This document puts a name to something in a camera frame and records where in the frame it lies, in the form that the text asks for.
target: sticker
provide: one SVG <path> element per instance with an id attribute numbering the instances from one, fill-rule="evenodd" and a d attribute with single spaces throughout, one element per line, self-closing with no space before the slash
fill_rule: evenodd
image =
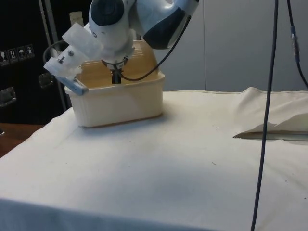
<path id="1" fill-rule="evenodd" d="M 7 51 L 0 51 L 0 66 L 10 65 Z"/>
<path id="2" fill-rule="evenodd" d="M 71 19 L 71 25 L 78 23 L 82 27 L 85 26 L 84 23 L 83 23 L 82 11 L 71 12 L 71 13 L 69 13 L 69 17 Z"/>
<path id="3" fill-rule="evenodd" d="M 26 49 L 25 47 L 19 47 L 17 48 L 17 53 L 18 53 L 18 59 L 19 61 L 23 61 L 27 59 L 27 54 L 26 54 Z"/>
<path id="4" fill-rule="evenodd" d="M 10 63 L 16 63 L 18 62 L 18 55 L 17 55 L 17 51 L 16 49 L 9 49 L 8 50 L 8 54 L 9 54 L 9 60 L 10 60 Z"/>
<path id="5" fill-rule="evenodd" d="M 28 58 L 34 58 L 34 50 L 32 44 L 26 45 L 26 54 Z"/>

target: black cabinet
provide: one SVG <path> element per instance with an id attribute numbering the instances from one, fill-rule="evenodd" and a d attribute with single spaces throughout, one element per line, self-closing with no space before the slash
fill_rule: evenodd
<path id="1" fill-rule="evenodd" d="M 0 91 L 13 88 L 16 96 L 12 103 L 8 94 L 0 97 L 7 102 L 0 106 L 0 123 L 46 124 L 64 107 L 56 81 L 45 79 L 45 88 L 39 81 L 47 72 L 42 55 L 48 47 L 39 2 L 1 1 L 0 21 Z"/>
<path id="2" fill-rule="evenodd" d="M 52 9 L 58 40 L 61 40 L 62 35 L 71 27 L 70 13 L 82 12 L 84 25 L 89 22 L 91 2 L 92 0 L 45 0 L 47 12 L 50 12 L 48 6 Z"/>

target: grey wall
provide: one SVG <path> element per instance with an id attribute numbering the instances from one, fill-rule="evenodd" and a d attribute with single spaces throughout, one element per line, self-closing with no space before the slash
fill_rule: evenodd
<path id="1" fill-rule="evenodd" d="M 167 51 L 155 51 L 158 61 Z M 205 90 L 204 2 L 193 16 L 182 40 L 162 65 L 165 90 Z"/>
<path id="2" fill-rule="evenodd" d="M 308 77 L 308 1 L 292 0 Z M 270 66 L 274 0 L 204 0 L 206 89 L 266 89 Z M 290 43 L 286 0 L 280 0 L 274 90 L 304 90 Z"/>

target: floor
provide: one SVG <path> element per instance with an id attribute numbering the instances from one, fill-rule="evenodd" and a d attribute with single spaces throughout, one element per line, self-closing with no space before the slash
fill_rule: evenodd
<path id="1" fill-rule="evenodd" d="M 0 130 L 4 131 L 4 134 L 0 135 L 0 158 L 42 127 L 42 125 L 0 124 Z"/>

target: cable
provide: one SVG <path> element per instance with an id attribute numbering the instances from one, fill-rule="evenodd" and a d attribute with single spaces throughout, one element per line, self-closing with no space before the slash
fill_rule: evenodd
<path id="1" fill-rule="evenodd" d="M 301 68 L 301 65 L 300 65 L 299 45 L 298 45 L 297 36 L 296 36 L 296 29 L 295 29 L 295 25 L 294 25 L 294 21 L 293 21 L 291 0 L 287 0 L 287 3 L 288 3 L 290 24 L 291 24 L 292 45 L 293 45 L 293 51 L 294 51 L 296 66 L 297 66 L 298 72 L 300 74 L 300 77 L 302 78 L 306 88 L 308 88 L 308 82 L 307 82 L 307 80 L 306 80 L 306 78 L 303 74 L 303 71 L 302 71 L 302 68 Z"/>
<path id="2" fill-rule="evenodd" d="M 251 225 L 251 231 L 254 231 L 255 228 L 256 228 L 259 198 L 260 198 L 260 192 L 261 192 L 261 183 L 262 183 L 262 176 L 263 176 L 263 166 L 264 166 L 264 159 L 265 159 L 265 146 L 266 146 L 268 120 L 269 120 L 269 112 L 270 112 L 270 108 L 269 108 L 270 107 L 270 97 L 271 97 L 271 91 L 272 91 L 272 85 L 273 85 L 276 45 L 277 45 L 278 8 L 279 8 L 279 0 L 275 0 L 273 45 L 272 45 L 272 54 L 271 54 L 271 61 L 270 61 L 270 72 L 269 72 L 269 83 L 268 83 L 268 90 L 267 90 L 266 109 L 265 109 L 265 115 L 264 115 L 259 176 L 258 176 L 256 200 L 255 200 L 254 215 L 253 215 L 253 221 L 252 221 L 252 225 Z"/>
<path id="3" fill-rule="evenodd" d="M 124 75 L 120 72 L 120 70 L 117 68 L 116 65 L 114 65 L 115 70 L 121 75 L 121 77 L 122 77 L 123 79 L 125 79 L 125 80 L 127 80 L 127 81 L 137 82 L 137 81 L 141 81 L 141 80 L 147 78 L 150 74 L 152 74 L 155 70 L 157 70 L 157 69 L 161 66 L 161 64 L 163 64 L 163 63 L 166 61 L 166 59 L 171 55 L 171 53 L 173 52 L 173 50 L 175 49 L 175 47 L 176 47 L 177 44 L 179 43 L 180 39 L 182 38 L 182 36 L 183 36 L 183 34 L 184 34 L 184 32 L 185 32 L 185 30 L 186 30 L 186 28 L 187 28 L 187 26 L 188 26 L 188 24 L 189 24 L 191 18 L 192 18 L 191 16 L 188 16 L 188 18 L 187 18 L 187 20 L 186 20 L 186 23 L 185 23 L 185 26 L 184 26 L 182 32 L 180 33 L 180 36 L 178 37 L 177 41 L 174 43 L 174 45 L 172 46 L 172 48 L 170 49 L 170 51 L 168 52 L 168 54 L 162 59 L 162 61 L 160 61 L 159 64 L 157 64 L 156 67 L 154 67 L 149 73 L 147 73 L 146 75 L 144 75 L 144 76 L 142 76 L 142 77 L 140 77 L 140 78 L 128 78 L 128 77 L 124 76 Z"/>
<path id="4" fill-rule="evenodd" d="M 44 64 L 47 62 L 47 54 L 51 51 L 52 48 L 55 48 L 56 46 L 60 46 L 60 45 L 63 45 L 63 44 L 67 44 L 64 40 L 61 40 L 61 41 L 58 41 L 58 42 L 55 42 L 54 44 L 50 45 L 43 53 L 43 62 Z"/>

